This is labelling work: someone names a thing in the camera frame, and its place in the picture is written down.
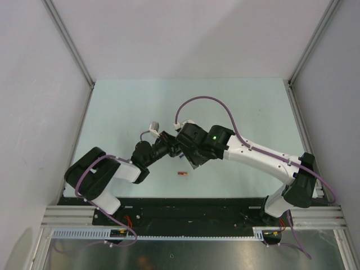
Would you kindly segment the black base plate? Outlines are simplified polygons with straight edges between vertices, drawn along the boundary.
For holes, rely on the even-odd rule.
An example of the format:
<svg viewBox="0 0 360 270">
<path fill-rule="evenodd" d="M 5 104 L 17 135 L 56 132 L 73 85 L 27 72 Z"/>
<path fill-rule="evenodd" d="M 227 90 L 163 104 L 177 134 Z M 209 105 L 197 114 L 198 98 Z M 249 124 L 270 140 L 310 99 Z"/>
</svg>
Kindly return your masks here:
<svg viewBox="0 0 360 270">
<path fill-rule="evenodd" d="M 92 214 L 95 226 L 116 226 L 117 221 L 131 224 L 137 232 L 189 233 L 191 235 L 219 230 L 221 235 L 253 227 L 278 229 L 280 221 L 287 226 L 299 209 L 290 211 L 290 219 L 283 213 L 279 218 L 266 217 L 262 211 L 263 198 L 238 199 L 166 199 L 122 198 L 113 219 L 99 210 Z"/>
</svg>

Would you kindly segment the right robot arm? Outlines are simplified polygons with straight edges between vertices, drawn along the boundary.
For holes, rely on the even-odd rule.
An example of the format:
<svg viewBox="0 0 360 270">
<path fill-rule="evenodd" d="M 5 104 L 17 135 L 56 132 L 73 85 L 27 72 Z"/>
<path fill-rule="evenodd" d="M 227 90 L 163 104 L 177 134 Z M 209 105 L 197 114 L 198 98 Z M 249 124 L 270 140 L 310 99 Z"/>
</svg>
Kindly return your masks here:
<svg viewBox="0 0 360 270">
<path fill-rule="evenodd" d="M 220 125 L 212 126 L 208 132 L 189 120 L 174 127 L 179 147 L 194 169 L 209 160 L 236 161 L 261 170 L 283 183 L 275 193 L 265 198 L 263 209 L 259 212 L 260 221 L 266 226 L 274 225 L 292 207 L 311 206 L 316 182 L 311 174 L 313 155 L 280 155 L 278 159 L 279 152 L 261 149 L 259 145 L 247 147 L 233 130 Z"/>
</svg>

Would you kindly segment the right aluminium frame post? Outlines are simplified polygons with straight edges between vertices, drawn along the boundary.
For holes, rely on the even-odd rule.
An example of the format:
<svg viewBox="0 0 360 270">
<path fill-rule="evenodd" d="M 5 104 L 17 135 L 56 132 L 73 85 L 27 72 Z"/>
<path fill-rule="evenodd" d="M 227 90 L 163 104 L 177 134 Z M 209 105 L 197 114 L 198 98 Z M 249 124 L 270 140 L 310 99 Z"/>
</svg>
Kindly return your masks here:
<svg viewBox="0 0 360 270">
<path fill-rule="evenodd" d="M 302 70 L 305 68 L 307 62 L 309 61 L 311 55 L 315 51 L 317 45 L 321 41 L 325 31 L 327 30 L 330 22 L 333 20 L 334 16 L 336 15 L 338 9 L 340 8 L 343 1 L 341 0 L 331 0 L 328 6 L 325 9 L 324 14 L 322 15 L 319 23 L 317 24 L 315 31 L 313 32 L 304 52 L 301 54 L 301 57 L 295 66 L 294 71 L 292 72 L 291 76 L 287 80 L 288 84 L 291 86 L 293 85 Z"/>
</svg>

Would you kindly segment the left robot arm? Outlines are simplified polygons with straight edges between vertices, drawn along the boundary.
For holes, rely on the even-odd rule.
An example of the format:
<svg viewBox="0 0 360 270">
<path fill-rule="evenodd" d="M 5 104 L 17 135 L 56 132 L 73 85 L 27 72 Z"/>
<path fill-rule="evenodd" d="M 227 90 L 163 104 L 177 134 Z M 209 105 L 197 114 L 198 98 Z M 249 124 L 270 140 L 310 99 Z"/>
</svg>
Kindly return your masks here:
<svg viewBox="0 0 360 270">
<path fill-rule="evenodd" d="M 93 147 L 64 175 L 64 180 L 75 190 L 75 195 L 105 211 L 105 219 L 113 225 L 123 221 L 124 210 L 120 200 L 109 190 L 112 180 L 140 184 L 150 174 L 148 167 L 168 155 L 180 155 L 181 149 L 175 136 L 161 132 L 155 142 L 139 141 L 130 159 L 108 155 Z"/>
</svg>

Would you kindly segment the left aluminium frame post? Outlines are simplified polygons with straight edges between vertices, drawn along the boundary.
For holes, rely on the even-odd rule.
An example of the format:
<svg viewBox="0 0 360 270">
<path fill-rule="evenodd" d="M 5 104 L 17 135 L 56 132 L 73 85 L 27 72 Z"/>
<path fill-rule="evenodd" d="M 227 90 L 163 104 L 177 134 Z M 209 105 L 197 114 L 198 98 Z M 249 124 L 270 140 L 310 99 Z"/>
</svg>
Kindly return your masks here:
<svg viewBox="0 0 360 270">
<path fill-rule="evenodd" d="M 41 0 L 46 11 L 49 14 L 50 19 L 52 20 L 55 28 L 57 29 L 61 39 L 63 40 L 66 48 L 68 49 L 70 56 L 73 58 L 76 66 L 78 67 L 82 77 L 86 81 L 90 89 L 93 89 L 95 82 L 92 79 L 85 62 L 80 55 L 60 13 L 58 12 L 54 2 L 52 0 Z"/>
</svg>

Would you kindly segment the aluminium frame post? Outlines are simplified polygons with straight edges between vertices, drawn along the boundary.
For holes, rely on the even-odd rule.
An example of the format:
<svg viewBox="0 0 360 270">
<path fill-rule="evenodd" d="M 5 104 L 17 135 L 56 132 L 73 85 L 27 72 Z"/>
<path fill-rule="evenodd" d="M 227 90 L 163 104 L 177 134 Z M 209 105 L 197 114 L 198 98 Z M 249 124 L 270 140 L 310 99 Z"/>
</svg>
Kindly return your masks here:
<svg viewBox="0 0 360 270">
<path fill-rule="evenodd" d="M 52 20 L 55 28 L 57 29 L 61 39 L 63 40 L 66 48 L 68 49 L 70 56 L 73 58 L 76 66 L 78 67 L 82 77 L 86 81 L 90 89 L 93 89 L 95 82 L 92 79 L 85 62 L 80 55 L 60 13 L 58 12 L 54 2 L 52 0 L 41 0 L 46 11 L 49 14 L 50 19 Z"/>
<path fill-rule="evenodd" d="M 336 15 L 338 9 L 340 8 L 343 1 L 341 0 L 331 0 L 328 6 L 325 9 L 324 14 L 322 15 L 319 23 L 317 24 L 315 31 L 313 32 L 304 52 L 301 54 L 301 57 L 295 66 L 294 71 L 292 72 L 291 76 L 287 80 L 288 84 L 291 86 L 293 85 L 302 70 L 305 68 L 307 62 L 309 61 L 311 55 L 315 51 L 317 45 L 321 41 L 325 31 L 327 30 L 330 22 L 333 20 L 334 16 Z"/>
</svg>

